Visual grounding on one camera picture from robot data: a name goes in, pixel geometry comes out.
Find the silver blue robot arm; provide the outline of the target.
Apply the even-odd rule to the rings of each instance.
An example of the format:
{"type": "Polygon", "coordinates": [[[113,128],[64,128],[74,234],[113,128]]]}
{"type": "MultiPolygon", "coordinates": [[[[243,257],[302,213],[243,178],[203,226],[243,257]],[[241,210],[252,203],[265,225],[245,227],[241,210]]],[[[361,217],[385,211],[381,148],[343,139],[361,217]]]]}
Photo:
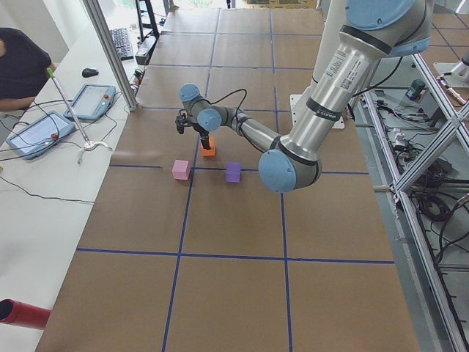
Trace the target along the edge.
{"type": "Polygon", "coordinates": [[[332,1],[319,54],[324,66],[297,101],[291,131],[279,135],[239,108],[217,106],[194,84],[180,88],[183,111],[177,131],[193,128],[205,149],[209,133],[227,126],[262,152],[259,176],[271,191],[285,193],[315,183],[322,171],[318,154],[353,95],[372,68],[386,57],[424,51],[430,42],[433,1],[332,1]]]}

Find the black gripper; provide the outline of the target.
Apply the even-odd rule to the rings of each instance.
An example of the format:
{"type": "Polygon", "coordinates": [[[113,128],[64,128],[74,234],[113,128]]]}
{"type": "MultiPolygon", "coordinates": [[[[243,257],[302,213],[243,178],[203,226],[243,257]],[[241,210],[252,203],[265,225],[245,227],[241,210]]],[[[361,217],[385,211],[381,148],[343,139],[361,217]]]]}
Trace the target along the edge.
{"type": "Polygon", "coordinates": [[[201,127],[199,124],[193,125],[193,129],[199,134],[200,136],[200,141],[202,144],[202,148],[204,150],[211,150],[211,142],[210,142],[210,137],[209,137],[209,132],[206,131],[203,127],[201,127]]]}

